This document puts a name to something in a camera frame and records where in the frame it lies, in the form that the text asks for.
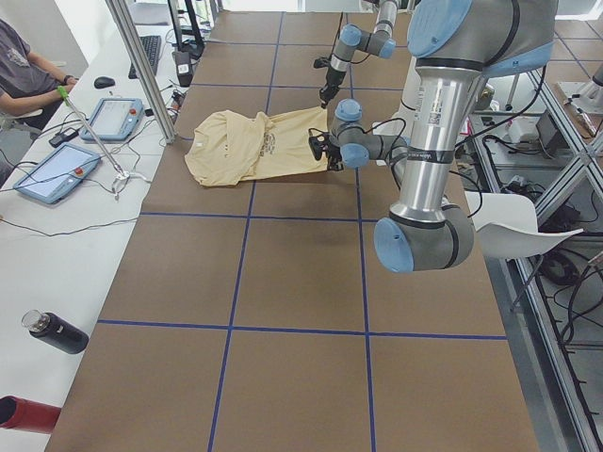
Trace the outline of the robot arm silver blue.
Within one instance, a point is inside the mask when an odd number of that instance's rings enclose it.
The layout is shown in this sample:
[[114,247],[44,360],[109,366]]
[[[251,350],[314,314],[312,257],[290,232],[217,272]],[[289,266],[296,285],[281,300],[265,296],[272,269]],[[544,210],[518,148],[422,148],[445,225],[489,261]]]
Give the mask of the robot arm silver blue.
[[393,39],[393,32],[399,11],[412,11],[415,3],[415,1],[400,0],[362,1],[362,4],[371,5],[377,10],[373,30],[365,31],[355,24],[344,25],[335,37],[330,55],[315,60],[316,69],[327,68],[325,85],[319,90],[322,108],[326,108],[339,92],[350,65],[354,63],[353,57],[356,51],[380,58],[392,56],[397,45]]
[[472,224],[444,193],[461,127],[487,79],[547,64],[557,10],[554,1],[422,1],[407,34],[419,77],[410,137],[371,134],[357,101],[338,103],[328,140],[340,160],[385,161],[399,180],[399,198],[374,231],[387,269],[449,268],[472,251]]

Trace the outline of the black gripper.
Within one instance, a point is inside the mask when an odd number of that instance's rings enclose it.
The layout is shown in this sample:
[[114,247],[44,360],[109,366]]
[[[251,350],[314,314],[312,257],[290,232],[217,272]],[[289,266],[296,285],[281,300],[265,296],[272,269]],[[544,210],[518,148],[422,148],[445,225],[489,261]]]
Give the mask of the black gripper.
[[338,147],[330,148],[326,154],[328,157],[328,171],[341,171],[345,168],[340,149]]
[[326,73],[326,82],[319,91],[320,107],[326,109],[329,102],[333,99],[332,94],[337,94],[342,83],[345,80],[346,72],[341,72],[334,68],[329,68]]

